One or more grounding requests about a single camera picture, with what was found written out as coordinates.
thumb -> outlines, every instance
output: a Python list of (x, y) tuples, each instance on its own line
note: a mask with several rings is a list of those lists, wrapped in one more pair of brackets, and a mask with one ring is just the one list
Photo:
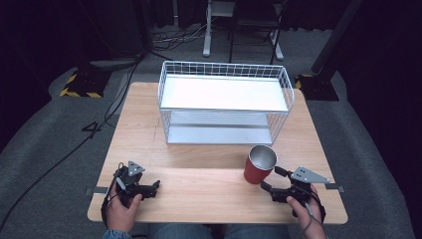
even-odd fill
[(130, 207), (127, 209), (127, 211), (133, 215), (133, 217), (136, 215), (137, 208), (139, 208), (140, 202), (142, 200), (142, 195), (137, 194), (133, 197), (133, 200), (130, 204)]
[(288, 204), (293, 208), (293, 210), (295, 210), (296, 214), (298, 214), (298, 218), (304, 218), (308, 216), (307, 210), (304, 209), (302, 205), (297, 200), (295, 200), (295, 198), (293, 198), (292, 196), (288, 196), (286, 200), (288, 201)]

wooden tabletop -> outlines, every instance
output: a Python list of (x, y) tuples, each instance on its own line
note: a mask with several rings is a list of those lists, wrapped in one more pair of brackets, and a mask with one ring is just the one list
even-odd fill
[[(133, 83), (127, 94), (97, 187), (109, 187), (118, 164), (144, 166), (140, 184), (161, 180), (155, 198), (142, 201), (136, 221), (194, 223), (296, 223), (286, 203), (273, 202), (243, 171), (251, 145), (167, 144), (157, 100), (157, 83)], [(334, 183), (315, 126), (299, 90), (295, 105), (272, 148), (278, 166), (306, 167)], [(266, 179), (277, 188), (290, 181), (272, 172)], [(337, 190), (315, 184), (326, 210), (325, 223), (347, 221)], [(93, 196), (88, 217), (102, 221), (105, 195)]]

wire rack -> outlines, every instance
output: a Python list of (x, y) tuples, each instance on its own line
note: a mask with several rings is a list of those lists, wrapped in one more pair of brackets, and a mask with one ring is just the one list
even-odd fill
[(271, 145), (294, 101), (283, 66), (162, 65), (158, 105), (167, 143)]

cup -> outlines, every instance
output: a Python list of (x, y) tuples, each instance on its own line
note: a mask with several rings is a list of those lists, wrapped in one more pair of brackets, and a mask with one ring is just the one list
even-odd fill
[(255, 145), (251, 148), (245, 166), (245, 179), (252, 184), (263, 181), (277, 164), (277, 155), (266, 145)]

chair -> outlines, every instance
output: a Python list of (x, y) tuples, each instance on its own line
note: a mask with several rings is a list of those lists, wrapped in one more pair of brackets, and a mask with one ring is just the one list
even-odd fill
[(272, 43), (272, 56), (270, 64), (273, 64), (280, 37), (280, 19), (282, 11), (278, 11), (275, 4), (283, 6), (284, 1), (274, 0), (236, 0), (233, 10), (232, 26), (229, 32), (230, 38), (230, 57), (229, 63), (233, 59), (233, 50), (235, 45), (253, 45), (264, 46), (262, 43), (241, 43), (235, 42), (236, 32), (239, 30), (248, 30), (252, 32), (268, 32), (265, 41)]

